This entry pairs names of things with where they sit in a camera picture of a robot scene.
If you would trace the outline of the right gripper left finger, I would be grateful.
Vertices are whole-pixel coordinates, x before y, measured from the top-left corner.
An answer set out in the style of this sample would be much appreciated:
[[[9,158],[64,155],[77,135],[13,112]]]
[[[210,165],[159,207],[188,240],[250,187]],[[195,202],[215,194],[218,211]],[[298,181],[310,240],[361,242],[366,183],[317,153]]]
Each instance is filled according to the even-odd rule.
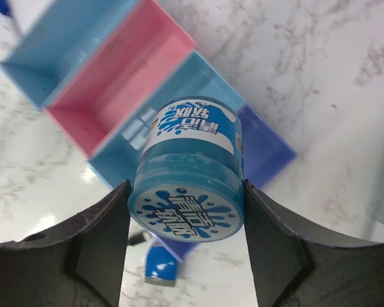
[[[118,306],[129,181],[67,220],[0,244],[0,306]]]

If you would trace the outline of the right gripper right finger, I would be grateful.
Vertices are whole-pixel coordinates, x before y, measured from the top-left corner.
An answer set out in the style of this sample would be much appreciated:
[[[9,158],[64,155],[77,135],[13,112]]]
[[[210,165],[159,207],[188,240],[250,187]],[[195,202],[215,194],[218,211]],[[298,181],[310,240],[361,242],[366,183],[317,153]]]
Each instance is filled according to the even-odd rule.
[[[384,306],[384,243],[350,237],[244,183],[258,306]]]

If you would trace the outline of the black capped pen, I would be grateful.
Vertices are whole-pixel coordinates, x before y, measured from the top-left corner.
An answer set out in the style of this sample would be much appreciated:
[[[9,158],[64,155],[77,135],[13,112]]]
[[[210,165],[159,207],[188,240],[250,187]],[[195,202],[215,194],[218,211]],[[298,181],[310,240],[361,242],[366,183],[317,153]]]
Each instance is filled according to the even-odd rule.
[[[128,237],[127,245],[136,246],[138,244],[148,241],[150,238],[151,238],[151,234],[149,234],[148,232],[133,233]]]

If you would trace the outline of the purple blue bin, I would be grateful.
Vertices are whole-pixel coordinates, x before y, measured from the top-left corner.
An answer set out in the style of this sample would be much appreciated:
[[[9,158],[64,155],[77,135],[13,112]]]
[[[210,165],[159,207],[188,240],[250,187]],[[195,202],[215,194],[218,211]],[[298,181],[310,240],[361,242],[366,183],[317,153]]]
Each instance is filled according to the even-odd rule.
[[[236,114],[242,128],[243,178],[262,187],[294,159],[295,153],[250,108]]]

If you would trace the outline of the blue cleaning gel jar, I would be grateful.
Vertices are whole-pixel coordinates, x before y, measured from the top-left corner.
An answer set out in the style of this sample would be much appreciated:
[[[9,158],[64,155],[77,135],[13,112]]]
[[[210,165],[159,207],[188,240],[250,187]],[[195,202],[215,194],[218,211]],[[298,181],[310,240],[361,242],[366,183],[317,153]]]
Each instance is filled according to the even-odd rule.
[[[225,103],[186,96],[152,123],[128,199],[148,231],[182,242],[223,240],[244,222],[241,122]]]

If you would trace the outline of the light blue end bin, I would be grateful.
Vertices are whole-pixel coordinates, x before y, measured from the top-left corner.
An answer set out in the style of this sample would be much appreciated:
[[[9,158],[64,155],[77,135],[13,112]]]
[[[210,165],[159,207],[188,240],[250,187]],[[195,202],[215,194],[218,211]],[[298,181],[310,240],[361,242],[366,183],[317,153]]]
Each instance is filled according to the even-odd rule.
[[[37,108],[48,106],[117,28],[137,1],[54,1],[0,62]]]

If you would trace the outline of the pink bin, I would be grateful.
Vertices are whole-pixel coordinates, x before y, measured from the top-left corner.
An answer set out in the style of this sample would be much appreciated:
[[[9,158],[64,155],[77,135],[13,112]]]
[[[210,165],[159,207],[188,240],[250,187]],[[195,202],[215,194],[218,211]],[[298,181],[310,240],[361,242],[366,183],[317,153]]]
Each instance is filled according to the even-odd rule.
[[[155,1],[141,1],[46,112],[91,157],[195,49]]]

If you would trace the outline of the blue capped pen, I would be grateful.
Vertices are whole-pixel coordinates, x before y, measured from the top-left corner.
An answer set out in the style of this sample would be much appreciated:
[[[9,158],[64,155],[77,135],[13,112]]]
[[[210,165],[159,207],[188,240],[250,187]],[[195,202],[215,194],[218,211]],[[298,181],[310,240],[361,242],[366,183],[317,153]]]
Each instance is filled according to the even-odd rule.
[[[12,6],[9,0],[0,0],[0,14],[4,15],[10,20],[10,24],[12,25],[13,32],[17,37],[21,37],[22,32],[13,14]]]

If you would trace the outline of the blue pencil sharpener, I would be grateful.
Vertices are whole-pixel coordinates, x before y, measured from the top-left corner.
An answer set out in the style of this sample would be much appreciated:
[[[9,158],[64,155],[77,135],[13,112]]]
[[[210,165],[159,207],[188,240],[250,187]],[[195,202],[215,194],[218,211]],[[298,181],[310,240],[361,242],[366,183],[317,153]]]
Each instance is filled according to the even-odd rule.
[[[155,241],[145,260],[145,283],[174,287],[177,280],[178,261],[164,246]]]

